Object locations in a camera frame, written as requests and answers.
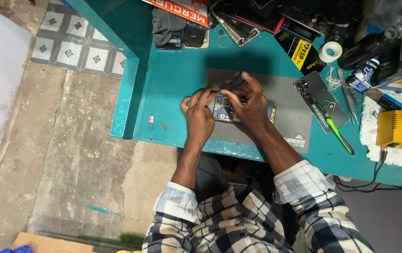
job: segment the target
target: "green tool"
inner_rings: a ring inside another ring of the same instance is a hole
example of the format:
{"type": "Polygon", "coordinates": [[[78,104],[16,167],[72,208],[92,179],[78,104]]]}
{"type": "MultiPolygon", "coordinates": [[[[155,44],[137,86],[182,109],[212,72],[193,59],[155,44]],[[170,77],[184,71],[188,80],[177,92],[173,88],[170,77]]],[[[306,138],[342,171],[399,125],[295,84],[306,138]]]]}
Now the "green tool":
{"type": "Polygon", "coordinates": [[[323,123],[325,123],[325,125],[329,125],[329,127],[334,131],[335,135],[337,135],[337,137],[339,137],[340,142],[343,144],[343,146],[346,148],[346,150],[351,154],[354,155],[354,149],[351,147],[351,145],[349,145],[349,143],[343,138],[342,135],[340,135],[339,131],[337,130],[337,128],[334,125],[334,122],[332,121],[331,117],[329,116],[329,114],[327,113],[327,111],[320,106],[320,103],[318,103],[318,101],[310,94],[305,94],[304,95],[305,99],[307,99],[307,101],[309,101],[309,103],[312,105],[313,109],[316,111],[316,113],[321,112],[322,116],[325,118],[326,122],[324,122],[324,120],[322,120],[323,123]]]}

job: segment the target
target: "tape roll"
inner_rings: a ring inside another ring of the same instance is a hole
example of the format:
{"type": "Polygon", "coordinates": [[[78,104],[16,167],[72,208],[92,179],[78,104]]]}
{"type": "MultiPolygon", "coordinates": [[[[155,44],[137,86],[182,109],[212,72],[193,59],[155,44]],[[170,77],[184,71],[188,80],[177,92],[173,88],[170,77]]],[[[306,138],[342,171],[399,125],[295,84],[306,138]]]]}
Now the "tape roll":
{"type": "Polygon", "coordinates": [[[326,44],[324,44],[320,48],[320,52],[318,52],[318,55],[320,56],[320,59],[326,63],[331,63],[335,60],[337,60],[341,54],[343,53],[343,49],[341,48],[340,44],[334,41],[330,41],[326,44]],[[329,55],[327,53],[327,50],[330,49],[332,50],[333,54],[329,55]]]}

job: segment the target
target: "checkered shirt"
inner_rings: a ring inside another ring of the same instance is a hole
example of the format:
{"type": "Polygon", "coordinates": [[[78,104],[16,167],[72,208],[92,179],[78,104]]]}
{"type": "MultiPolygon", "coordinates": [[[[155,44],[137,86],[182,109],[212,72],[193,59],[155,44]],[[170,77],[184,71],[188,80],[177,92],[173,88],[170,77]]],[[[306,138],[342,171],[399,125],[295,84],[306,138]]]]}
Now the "checkered shirt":
{"type": "MultiPolygon", "coordinates": [[[[273,179],[273,201],[290,203],[312,252],[373,252],[354,226],[335,185],[306,160],[273,179]]],[[[187,187],[169,182],[154,205],[143,253],[293,252],[270,204],[252,191],[240,204],[230,186],[197,203],[187,187]]]]}

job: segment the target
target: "stained floor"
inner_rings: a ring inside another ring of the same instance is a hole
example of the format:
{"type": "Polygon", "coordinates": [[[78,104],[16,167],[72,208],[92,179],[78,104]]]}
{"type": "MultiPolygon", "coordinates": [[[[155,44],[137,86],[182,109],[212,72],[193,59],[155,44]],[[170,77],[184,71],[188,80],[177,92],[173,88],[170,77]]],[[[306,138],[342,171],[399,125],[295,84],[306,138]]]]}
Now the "stained floor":
{"type": "MultiPolygon", "coordinates": [[[[0,0],[0,13],[33,34],[46,7],[0,0]]],[[[0,146],[0,250],[22,231],[146,232],[176,149],[109,136],[119,83],[27,61],[0,146]]]]}

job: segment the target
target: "right hand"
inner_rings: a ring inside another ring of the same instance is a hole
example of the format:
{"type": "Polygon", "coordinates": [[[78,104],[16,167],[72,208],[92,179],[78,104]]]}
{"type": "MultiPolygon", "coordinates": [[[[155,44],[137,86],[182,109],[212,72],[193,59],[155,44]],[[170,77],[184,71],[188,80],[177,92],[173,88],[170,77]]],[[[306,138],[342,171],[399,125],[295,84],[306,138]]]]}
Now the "right hand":
{"type": "Polygon", "coordinates": [[[246,81],[235,92],[245,95],[247,103],[241,102],[237,95],[229,90],[222,89],[221,93],[227,95],[232,103],[234,112],[240,121],[254,134],[265,131],[271,124],[267,115],[267,99],[262,94],[262,85],[248,72],[243,71],[241,77],[246,81]]]}

